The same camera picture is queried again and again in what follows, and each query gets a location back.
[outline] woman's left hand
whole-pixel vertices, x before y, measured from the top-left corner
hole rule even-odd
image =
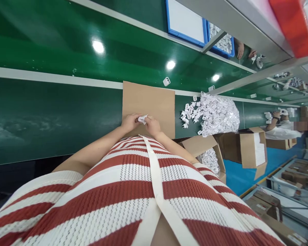
[[[141,124],[141,122],[136,122],[136,119],[140,116],[141,114],[133,113],[127,115],[127,117],[122,120],[121,127],[126,131],[126,133],[131,132],[133,129],[135,129]]]

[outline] woman's right hand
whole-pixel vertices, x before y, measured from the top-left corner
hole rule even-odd
[[[154,138],[161,133],[161,127],[160,123],[157,119],[155,119],[153,116],[148,115],[145,118],[145,122],[147,123],[146,130],[149,134],[151,134]]]

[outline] blue tray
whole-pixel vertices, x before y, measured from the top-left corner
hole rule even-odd
[[[192,38],[190,36],[187,36],[185,34],[182,34],[181,32],[177,32],[173,29],[170,28],[170,17],[169,17],[169,3],[168,3],[168,0],[165,1],[165,4],[167,6],[167,18],[168,18],[168,33],[169,34],[172,34],[174,36],[177,36],[181,39],[184,39],[188,42],[191,42],[195,45],[198,45],[200,47],[204,47],[207,43],[208,43],[208,27],[207,27],[207,20],[206,19],[202,19],[203,21],[203,34],[204,34],[204,43],[201,42],[201,41],[198,41],[197,39],[195,38]]]
[[[206,27],[207,27],[206,39],[209,42],[210,41],[210,22],[209,21],[207,21]],[[234,37],[232,36],[230,40],[232,41],[232,53],[231,54],[219,49],[217,46],[213,46],[212,49],[210,49],[210,51],[217,55],[221,55],[225,58],[234,57],[235,56]]]

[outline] red and white striped knit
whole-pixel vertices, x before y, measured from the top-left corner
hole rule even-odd
[[[205,165],[131,137],[84,177],[60,171],[19,188],[0,209],[0,246],[150,245],[161,213],[180,245],[283,245]]]

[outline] green surface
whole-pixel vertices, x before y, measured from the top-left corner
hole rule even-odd
[[[0,78],[0,164],[75,153],[121,124],[122,92]],[[176,138],[201,129],[199,122],[182,128],[180,112],[190,101],[190,96],[175,97]],[[243,102],[235,104],[240,129],[265,125],[265,105],[245,103],[243,113]]]
[[[103,43],[104,54],[93,50],[93,40]],[[176,62],[171,71],[169,60]],[[156,87],[164,87],[168,76],[170,88],[186,91],[207,91],[250,75],[107,15],[53,0],[0,1],[0,67]],[[215,74],[221,75],[218,82],[211,79]]]
[[[165,0],[92,0],[121,14],[168,32]]]

